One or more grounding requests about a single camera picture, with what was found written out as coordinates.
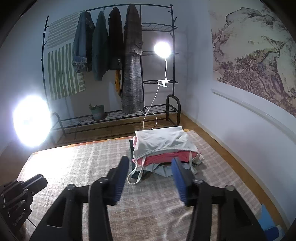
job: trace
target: clothing rack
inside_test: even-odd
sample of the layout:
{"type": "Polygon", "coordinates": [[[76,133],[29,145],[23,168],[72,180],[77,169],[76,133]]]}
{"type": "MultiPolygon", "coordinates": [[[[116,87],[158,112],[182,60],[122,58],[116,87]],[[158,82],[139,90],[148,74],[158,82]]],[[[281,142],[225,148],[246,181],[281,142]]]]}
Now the clothing rack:
{"type": "MultiPolygon", "coordinates": [[[[92,10],[97,10],[97,9],[102,9],[102,8],[108,8],[108,7],[118,7],[118,6],[128,6],[130,4],[115,4],[115,5],[109,5],[109,6],[101,6],[101,7],[96,7],[92,9],[86,10],[87,12],[90,12],[92,10]]],[[[166,103],[165,104],[158,104],[158,105],[153,105],[151,107],[151,111],[154,114],[166,114],[165,118],[161,118],[158,120],[167,120],[170,121],[173,126],[179,126],[180,125],[180,115],[181,115],[181,104],[179,99],[175,96],[175,84],[178,82],[175,80],[175,63],[176,63],[176,53],[175,51],[175,29],[177,28],[175,26],[175,21],[177,17],[174,18],[173,16],[173,5],[171,4],[170,6],[163,6],[163,5],[155,5],[155,4],[135,4],[136,6],[139,6],[139,16],[140,16],[140,21],[142,23],[142,31],[158,31],[158,32],[166,32],[169,33],[172,38],[173,38],[173,79],[169,80],[167,82],[168,84],[173,84],[173,89],[172,89],[172,94],[169,94],[166,98],[166,103]],[[167,24],[161,24],[161,23],[146,23],[142,22],[142,6],[154,6],[154,7],[163,7],[163,8],[168,8],[169,13],[171,14],[171,20],[172,20],[172,25],[167,25],[167,24]],[[170,98],[176,100],[178,108],[175,108],[173,105],[169,103],[170,98]],[[176,123],[172,121],[169,118],[169,113],[172,112],[177,112],[177,120],[176,123]]],[[[45,84],[45,78],[44,78],[44,61],[43,61],[43,55],[44,55],[44,46],[46,42],[44,43],[45,39],[45,33],[46,29],[48,28],[47,22],[48,22],[48,17],[46,19],[45,27],[44,27],[44,32],[43,32],[43,41],[42,41],[42,74],[43,74],[43,84],[44,84],[44,91],[45,91],[45,97],[47,101],[48,108],[50,110],[49,106],[49,101],[48,101],[48,96],[46,92],[46,84],[45,84]]],[[[144,101],[144,106],[145,106],[145,99],[144,99],[144,85],[149,85],[149,84],[156,84],[157,80],[144,80],[143,77],[143,62],[142,62],[142,57],[143,56],[155,56],[156,53],[154,51],[142,51],[142,55],[140,57],[140,65],[141,65],[141,78],[142,78],[142,89],[143,89],[143,101],[144,101]]],[[[68,118],[61,120],[60,116],[58,113],[54,112],[52,113],[52,116],[56,116],[57,121],[51,128],[51,131],[62,131],[62,135],[59,137],[58,141],[56,142],[52,136],[52,133],[50,133],[50,139],[51,142],[54,146],[57,145],[67,145],[70,143],[77,143],[77,142],[85,142],[85,141],[92,141],[96,140],[99,138],[92,138],[92,139],[83,139],[83,140],[77,140],[77,141],[70,141],[70,142],[61,142],[61,138],[64,136],[66,137],[68,134],[76,134],[79,132],[84,132],[84,131],[93,131],[93,130],[98,130],[98,129],[103,129],[103,128],[109,128],[109,127],[115,127],[115,126],[124,126],[124,125],[129,125],[129,124],[136,124],[136,123],[141,123],[142,121],[136,121],[136,122],[129,122],[125,124],[114,124],[112,121],[116,120],[122,120],[122,119],[129,119],[129,118],[134,118],[134,117],[141,117],[146,115],[145,107],[136,113],[133,114],[123,114],[121,110],[116,110],[116,111],[109,111],[106,112],[107,117],[103,120],[93,120],[91,117],[92,115],[84,115],[84,116],[78,116],[78,117],[73,117],[73,118],[68,118]],[[109,122],[110,125],[103,126],[103,127],[98,127],[98,128],[88,128],[88,129],[83,129],[83,130],[77,130],[77,127],[79,126],[86,126],[86,125],[91,125],[91,124],[97,124],[97,123],[105,123],[109,122]]],[[[118,135],[109,135],[109,136],[104,136],[104,138],[112,138],[114,136],[118,135]]]]}

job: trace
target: bright light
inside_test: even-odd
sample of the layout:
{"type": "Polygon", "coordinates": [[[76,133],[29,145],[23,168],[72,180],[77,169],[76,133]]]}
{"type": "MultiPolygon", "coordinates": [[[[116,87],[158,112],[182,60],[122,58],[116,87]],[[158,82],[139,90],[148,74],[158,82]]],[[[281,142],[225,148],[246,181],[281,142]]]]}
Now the bright light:
{"type": "Polygon", "coordinates": [[[154,52],[162,58],[167,58],[171,54],[170,46],[166,42],[158,42],[154,46],[154,52]]]}
{"type": "Polygon", "coordinates": [[[13,124],[22,143],[30,147],[40,145],[51,128],[46,102],[38,96],[27,96],[13,112],[13,124]]]}

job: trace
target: white wall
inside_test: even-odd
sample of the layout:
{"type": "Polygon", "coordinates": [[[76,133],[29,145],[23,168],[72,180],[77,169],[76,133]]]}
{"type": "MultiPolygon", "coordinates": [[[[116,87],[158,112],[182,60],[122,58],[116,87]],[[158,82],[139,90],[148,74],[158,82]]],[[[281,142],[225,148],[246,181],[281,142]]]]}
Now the white wall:
{"type": "Polygon", "coordinates": [[[183,112],[217,141],[224,143],[274,201],[286,224],[296,217],[296,145],[275,126],[223,97],[219,90],[274,117],[294,133],[296,118],[271,102],[242,89],[213,80],[213,52],[207,1],[192,2],[188,15],[195,31],[188,34],[187,101],[183,112]]]}
{"type": "MultiPolygon", "coordinates": [[[[1,62],[1,90],[0,90],[0,154],[9,141],[16,139],[16,134],[12,123],[12,112],[17,103],[26,95],[36,94],[45,99],[41,51],[44,25],[47,15],[49,21],[54,22],[69,14],[110,4],[125,4],[125,1],[107,0],[39,0],[30,10],[28,10],[17,22],[9,33],[2,48],[0,49],[1,62]]],[[[137,3],[147,3],[147,1],[137,1],[137,3]]],[[[180,54],[176,57],[176,80],[180,82],[176,86],[176,96],[180,97],[181,103],[186,88],[186,35],[185,23],[186,12],[181,8],[178,1],[152,1],[150,4],[162,4],[169,6],[173,4],[174,14],[178,17],[176,21],[176,51],[180,54]]],[[[127,6],[119,7],[124,26],[127,6]]],[[[104,10],[105,17],[109,17],[112,8],[104,10]]],[[[169,9],[157,7],[142,7],[142,20],[144,22],[156,22],[171,24],[169,9]]],[[[91,12],[93,22],[96,23],[99,10],[91,12]]],[[[157,40],[167,40],[172,43],[172,38],[168,33],[143,32],[143,50],[153,50],[157,40]]],[[[168,78],[172,78],[172,57],[168,59],[168,78]]],[[[145,80],[160,79],[164,77],[165,61],[156,56],[143,57],[145,80]]],[[[115,92],[115,72],[108,71],[102,82],[95,82],[93,73],[85,74],[86,91],[68,96],[59,100],[50,101],[52,112],[57,112],[62,119],[75,116],[88,115],[90,111],[88,105],[105,105],[105,111],[120,110],[121,98],[115,92]]],[[[150,106],[157,90],[156,85],[145,85],[145,105],[150,106]]],[[[171,93],[172,87],[160,88],[154,104],[164,104],[166,96],[171,93]]]]}

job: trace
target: plaid tablecloth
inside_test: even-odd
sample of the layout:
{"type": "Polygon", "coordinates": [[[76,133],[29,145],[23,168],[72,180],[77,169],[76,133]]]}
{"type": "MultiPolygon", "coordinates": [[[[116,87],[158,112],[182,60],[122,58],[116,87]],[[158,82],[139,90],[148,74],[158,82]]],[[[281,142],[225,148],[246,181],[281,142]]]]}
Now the plaid tablecloth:
{"type": "MultiPolygon", "coordinates": [[[[188,135],[205,157],[197,167],[208,184],[236,187],[253,213],[259,217],[261,206],[255,195],[243,183],[225,160],[194,131],[188,135]]],[[[116,167],[122,155],[131,158],[129,138],[58,147],[33,153],[24,165],[18,180],[27,180],[40,173],[48,186],[34,196],[30,219],[38,224],[62,190],[70,183],[88,185],[106,176],[116,167]]],[[[115,240],[185,240],[191,220],[192,207],[180,201],[173,177],[152,174],[139,184],[125,184],[121,200],[108,207],[110,225],[115,240]]],[[[212,237],[217,234],[218,208],[213,205],[212,237]]],[[[26,222],[29,235],[34,226],[26,222]]],[[[88,240],[87,204],[83,207],[83,240],[88,240]]]]}

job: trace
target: wooden floor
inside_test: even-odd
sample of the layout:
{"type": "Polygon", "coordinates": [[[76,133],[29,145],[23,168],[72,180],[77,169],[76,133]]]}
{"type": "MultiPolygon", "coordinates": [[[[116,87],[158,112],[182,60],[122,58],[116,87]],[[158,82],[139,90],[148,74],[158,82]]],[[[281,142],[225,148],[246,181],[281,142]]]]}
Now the wooden floor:
{"type": "MultiPolygon", "coordinates": [[[[157,116],[158,119],[163,118],[164,115],[157,116]]],[[[173,121],[176,120],[176,114],[170,115],[173,121]]],[[[143,120],[143,118],[134,118],[133,120],[119,120],[112,123],[101,123],[92,125],[91,128],[100,128],[92,131],[84,131],[79,132],[78,134],[69,134],[66,137],[62,137],[60,142],[86,142],[87,140],[92,141],[92,139],[100,140],[100,139],[109,139],[109,138],[117,138],[124,136],[132,136],[136,130],[142,130],[142,123],[135,124],[127,124],[128,122],[136,122],[143,120]],[[115,127],[106,127],[107,125],[117,125],[115,127]]],[[[145,129],[151,129],[155,125],[155,117],[147,116],[146,120],[151,120],[149,122],[145,122],[145,129]]],[[[216,142],[208,133],[206,133],[202,128],[200,128],[197,124],[191,121],[185,115],[181,115],[181,123],[180,125],[183,129],[194,130],[198,135],[200,135],[212,148],[214,148],[223,159],[233,168],[233,170],[240,176],[243,182],[249,187],[249,189],[255,194],[260,203],[263,203],[267,210],[269,211],[272,219],[274,220],[276,225],[281,225],[281,227],[286,230],[286,226],[284,224],[283,219],[281,218],[279,212],[276,207],[263,191],[263,189],[259,186],[259,184],[252,178],[252,176],[247,172],[246,169],[229,153],[227,152],[218,142],[216,142]]],[[[171,124],[165,120],[159,120],[157,122],[156,128],[161,127],[169,127],[171,124]]],[[[83,130],[83,128],[90,128],[89,126],[80,127],[77,130],[83,130]]],[[[23,147],[18,142],[11,142],[7,148],[4,150],[2,155],[0,156],[0,184],[6,183],[13,179],[16,179],[27,161],[28,157],[34,151],[52,148],[53,145],[50,142],[46,142],[38,149],[29,149],[23,147]]]]}

